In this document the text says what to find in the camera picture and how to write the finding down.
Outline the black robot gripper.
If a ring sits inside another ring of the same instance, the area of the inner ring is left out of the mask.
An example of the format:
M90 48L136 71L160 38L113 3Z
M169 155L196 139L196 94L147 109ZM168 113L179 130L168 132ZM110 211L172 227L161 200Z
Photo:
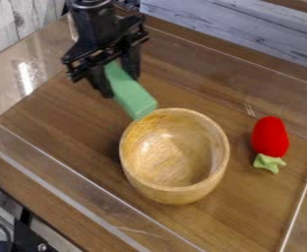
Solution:
M77 40L61 57L69 79L88 75L104 98L114 96L102 66L120 59L121 68L133 80L140 77L140 45L148 40L143 16L118 17L113 0L65 0Z

